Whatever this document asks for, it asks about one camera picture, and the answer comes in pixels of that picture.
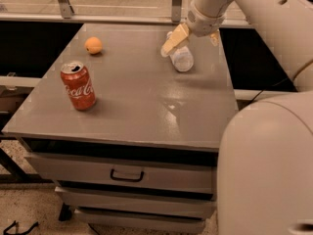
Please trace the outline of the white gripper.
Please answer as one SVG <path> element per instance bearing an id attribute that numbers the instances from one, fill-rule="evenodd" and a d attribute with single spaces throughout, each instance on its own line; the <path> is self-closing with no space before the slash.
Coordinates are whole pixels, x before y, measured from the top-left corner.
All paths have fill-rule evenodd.
<path id="1" fill-rule="evenodd" d="M 220 8 L 216 16 L 206 16 L 197 7 L 195 1 L 187 16 L 187 23 L 180 23 L 161 47 L 161 55 L 167 57 L 189 42 L 190 32 L 197 37 L 208 36 L 213 46 L 219 45 L 219 27 L 225 19 L 225 10 Z"/>

